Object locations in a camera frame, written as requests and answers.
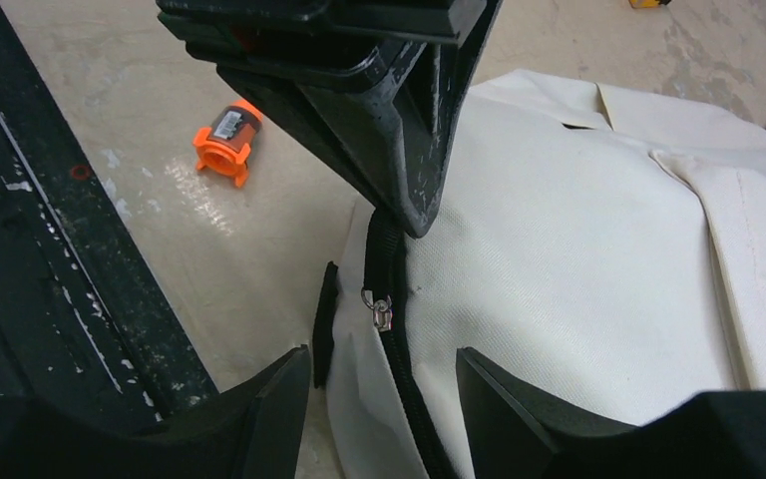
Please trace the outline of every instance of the zipper teeth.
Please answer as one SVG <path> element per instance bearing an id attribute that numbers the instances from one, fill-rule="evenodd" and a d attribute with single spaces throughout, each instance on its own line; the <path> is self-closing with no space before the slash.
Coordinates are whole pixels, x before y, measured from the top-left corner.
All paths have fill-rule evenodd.
<path id="1" fill-rule="evenodd" d="M 409 383 L 411 371 L 406 370 L 400 350 L 395 343 L 395 337 L 392 332 L 381 332 L 380 339 L 383 342 L 386 356 L 389 359 L 389 367 L 392 368 L 395 386 L 398 388 L 398 395 L 404 406 L 404 412 L 407 416 L 407 423 L 410 426 L 416 447 L 421 456 L 427 474 L 431 479 L 445 478 L 443 468 L 439 464 L 439 459 L 433 450 L 432 441 L 427 433 L 426 424 L 421 419 L 421 413 L 418 405 L 413 400 L 414 391 L 410 391 L 412 384 Z"/>

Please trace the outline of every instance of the orange cap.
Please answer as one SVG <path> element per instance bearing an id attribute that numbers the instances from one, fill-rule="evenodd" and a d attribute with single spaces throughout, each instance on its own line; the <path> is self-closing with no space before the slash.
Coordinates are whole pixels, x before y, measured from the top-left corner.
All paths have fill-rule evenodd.
<path id="1" fill-rule="evenodd" d="M 243 109 L 253 115 L 259 125 L 262 124 L 262 113 L 244 99 L 239 99 L 231 107 L 225 109 L 221 116 L 216 119 L 212 127 L 203 127 L 198 130 L 192 144 L 198 155 L 195 168 L 199 171 L 210 168 L 211 170 L 233 178 L 237 188 L 241 188 L 248 179 L 247 159 L 251 152 L 250 142 L 259 130 L 259 125 L 242 125 L 236 127 L 236 133 L 232 138 L 218 138 L 213 135 L 213 127 L 222 124 L 222 120 L 230 113 L 231 108 Z"/>

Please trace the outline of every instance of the seam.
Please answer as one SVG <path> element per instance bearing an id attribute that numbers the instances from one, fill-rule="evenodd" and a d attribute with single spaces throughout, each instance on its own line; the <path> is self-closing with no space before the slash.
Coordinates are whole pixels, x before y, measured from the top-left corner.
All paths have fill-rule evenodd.
<path id="1" fill-rule="evenodd" d="M 756 258 L 756 247 L 753 241 L 753 227 L 750 225 L 750 219 L 747 216 L 747 203 L 744 201 L 744 184 L 742 183 L 742 176 L 741 172 L 736 170 L 735 172 L 735 178 L 738 180 L 738 191 L 740 193 L 741 197 L 741 212 L 742 216 L 744 217 L 744 224 L 747 226 L 747 245 L 750 247 L 751 252 L 751 258 L 753 259 L 753 278 L 756 281 L 756 285 L 759 285 L 759 264 L 758 260 Z M 766 320 L 766 299 L 765 295 L 761 292 L 759 287 L 756 288 L 756 291 L 759 292 L 759 300 L 762 302 L 762 309 L 764 311 L 765 320 Z"/>

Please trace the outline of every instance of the floor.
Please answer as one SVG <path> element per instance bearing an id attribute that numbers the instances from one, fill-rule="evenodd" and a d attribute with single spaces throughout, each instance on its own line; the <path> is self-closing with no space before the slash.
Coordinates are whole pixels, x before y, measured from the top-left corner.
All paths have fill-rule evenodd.
<path id="1" fill-rule="evenodd" d="M 273 124 L 242 190 L 197 174 L 195 131 L 235 99 L 144 0 L 1 0 L 222 390 L 309 340 L 355 193 Z M 717 104 L 766 125 L 766 0 L 507 0 L 480 82 L 516 68 Z M 334 477 L 310 395 L 297 477 Z"/>

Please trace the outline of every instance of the orange plastic device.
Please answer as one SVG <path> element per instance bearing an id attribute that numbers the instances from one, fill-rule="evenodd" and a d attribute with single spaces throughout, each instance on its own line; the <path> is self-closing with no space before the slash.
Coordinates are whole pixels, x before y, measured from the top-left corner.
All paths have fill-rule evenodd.
<path id="1" fill-rule="evenodd" d="M 247 159 L 251 141 L 262 128 L 262 114 L 244 99 L 225 108 L 209 127 L 198 130 L 192 144 L 199 171 L 209 168 L 233 178 L 241 188 L 248 179 Z"/>

